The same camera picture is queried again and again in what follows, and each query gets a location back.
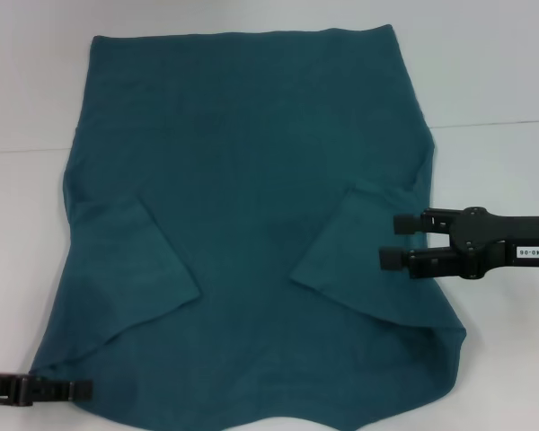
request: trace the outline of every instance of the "black clamp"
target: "black clamp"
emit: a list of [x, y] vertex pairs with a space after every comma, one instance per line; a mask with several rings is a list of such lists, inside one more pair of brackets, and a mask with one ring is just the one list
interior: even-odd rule
[[504, 217], [482, 207], [463, 211], [426, 209], [421, 216], [396, 215], [396, 234], [445, 233], [449, 247], [379, 249], [381, 269], [407, 268], [411, 278], [482, 278], [499, 267], [539, 267], [539, 217]]
[[0, 406], [28, 407], [34, 402], [88, 401], [91, 381], [54, 381], [28, 374], [0, 374]]

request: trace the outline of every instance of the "sticker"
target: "sticker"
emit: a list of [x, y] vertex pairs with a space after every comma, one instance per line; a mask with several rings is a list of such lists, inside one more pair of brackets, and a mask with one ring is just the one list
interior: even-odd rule
[[517, 247], [517, 257], [520, 259], [539, 259], [539, 247]]

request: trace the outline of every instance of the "white table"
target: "white table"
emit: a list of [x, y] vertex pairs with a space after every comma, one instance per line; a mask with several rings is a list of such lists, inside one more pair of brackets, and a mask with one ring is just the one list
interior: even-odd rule
[[[92, 36], [388, 22], [436, 139], [433, 206], [539, 215], [539, 0], [0, 0], [0, 371], [30, 366], [66, 256], [61, 174]], [[441, 285], [469, 332], [458, 384], [366, 429], [539, 431], [539, 269]], [[128, 428], [69, 404], [0, 408], [4, 431], [91, 429]], [[242, 429], [329, 428], [273, 418]]]

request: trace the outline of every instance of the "teal fabric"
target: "teal fabric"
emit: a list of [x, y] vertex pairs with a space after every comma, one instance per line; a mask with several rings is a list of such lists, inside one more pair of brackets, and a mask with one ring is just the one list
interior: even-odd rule
[[32, 372], [160, 431], [339, 430], [455, 383], [434, 280], [382, 272], [433, 141], [391, 26], [93, 40], [66, 167], [71, 247]]

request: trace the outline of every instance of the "white surface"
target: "white surface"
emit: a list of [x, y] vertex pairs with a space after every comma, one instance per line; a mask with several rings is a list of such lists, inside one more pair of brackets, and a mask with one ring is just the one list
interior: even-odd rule
[[539, 120], [539, 0], [0, 0], [0, 151], [69, 147], [96, 34], [387, 23], [432, 127]]
[[[433, 204], [539, 215], [539, 0], [0, 1], [0, 371], [26, 371], [68, 247], [60, 181], [93, 35], [394, 25], [437, 143]], [[60, 148], [54, 151], [33, 151]], [[443, 238], [432, 238], [439, 245]], [[539, 431], [539, 269], [442, 286], [466, 325], [458, 384], [368, 431]], [[0, 430], [130, 429], [71, 405], [0, 408]], [[274, 418], [242, 431], [329, 429]]]

